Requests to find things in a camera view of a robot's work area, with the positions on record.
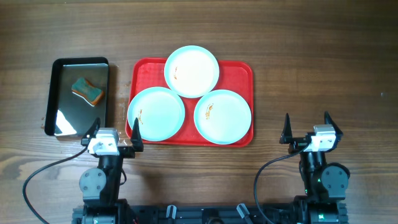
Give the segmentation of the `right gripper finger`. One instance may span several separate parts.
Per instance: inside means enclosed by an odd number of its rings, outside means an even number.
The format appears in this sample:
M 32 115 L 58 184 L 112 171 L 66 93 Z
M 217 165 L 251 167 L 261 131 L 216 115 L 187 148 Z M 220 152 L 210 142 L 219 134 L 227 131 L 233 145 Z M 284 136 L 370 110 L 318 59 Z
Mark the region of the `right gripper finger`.
M 330 124 L 333 126 L 336 136 L 338 137 L 343 137 L 343 132 L 341 131 L 341 129 L 337 126 L 337 124 L 332 120 L 329 112 L 324 112 L 324 121 L 325 124 Z
M 293 142 L 293 135 L 292 135 L 292 128 L 291 128 L 291 124 L 290 124 L 290 116 L 287 113 L 285 115 L 284 128 L 280 135 L 279 143 L 280 144 L 290 144 L 292 142 Z

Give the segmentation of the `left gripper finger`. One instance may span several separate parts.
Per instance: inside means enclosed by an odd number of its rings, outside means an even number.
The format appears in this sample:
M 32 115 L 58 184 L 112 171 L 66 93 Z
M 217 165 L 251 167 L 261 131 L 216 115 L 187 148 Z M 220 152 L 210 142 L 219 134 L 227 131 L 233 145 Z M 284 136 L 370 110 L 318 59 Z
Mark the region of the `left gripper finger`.
M 89 139 L 93 138 L 96 136 L 96 133 L 98 132 L 100 128 L 101 120 L 99 117 L 97 117 L 93 124 L 90 126 L 90 128 L 87 130 L 87 132 L 83 135 L 83 139 Z
M 138 118 L 134 120 L 130 141 L 135 152 L 142 152 L 144 150 L 144 144 L 139 130 Z

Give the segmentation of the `green and orange sponge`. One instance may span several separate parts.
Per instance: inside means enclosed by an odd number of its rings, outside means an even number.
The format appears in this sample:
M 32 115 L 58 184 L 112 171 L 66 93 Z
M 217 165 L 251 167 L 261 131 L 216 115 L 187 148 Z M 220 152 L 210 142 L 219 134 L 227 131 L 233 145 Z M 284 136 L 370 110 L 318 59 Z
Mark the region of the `green and orange sponge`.
M 71 90 L 91 106 L 96 106 L 104 97 L 104 91 L 92 85 L 86 78 L 79 78 L 72 85 Z

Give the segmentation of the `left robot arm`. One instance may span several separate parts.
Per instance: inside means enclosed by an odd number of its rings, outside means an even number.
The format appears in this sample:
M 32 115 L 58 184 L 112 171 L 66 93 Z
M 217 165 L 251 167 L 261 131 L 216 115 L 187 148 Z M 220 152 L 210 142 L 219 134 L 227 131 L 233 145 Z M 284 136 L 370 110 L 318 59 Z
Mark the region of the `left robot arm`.
M 138 223 L 126 199 L 119 198 L 123 160 L 135 158 L 135 153 L 144 150 L 139 131 L 139 120 L 135 119 L 130 146 L 118 146 L 118 132 L 114 128 L 102 128 L 96 118 L 81 139 L 81 145 L 95 158 L 98 166 L 85 171 L 79 180 L 84 205 L 74 209 L 72 223 Z

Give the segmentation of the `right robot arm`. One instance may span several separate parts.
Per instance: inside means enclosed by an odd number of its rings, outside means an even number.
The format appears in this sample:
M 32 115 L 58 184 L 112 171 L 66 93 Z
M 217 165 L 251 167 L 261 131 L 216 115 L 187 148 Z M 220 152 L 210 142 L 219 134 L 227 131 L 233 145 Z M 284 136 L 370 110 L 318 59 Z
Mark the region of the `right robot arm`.
M 285 116 L 279 142 L 289 145 L 290 156 L 300 156 L 299 172 L 305 187 L 305 195 L 296 196 L 289 205 L 290 223 L 348 223 L 348 210 L 342 201 L 346 198 L 350 172 L 337 162 L 326 162 L 326 153 L 336 149 L 343 132 L 327 111 L 324 122 L 304 137 L 295 138 L 290 117 Z

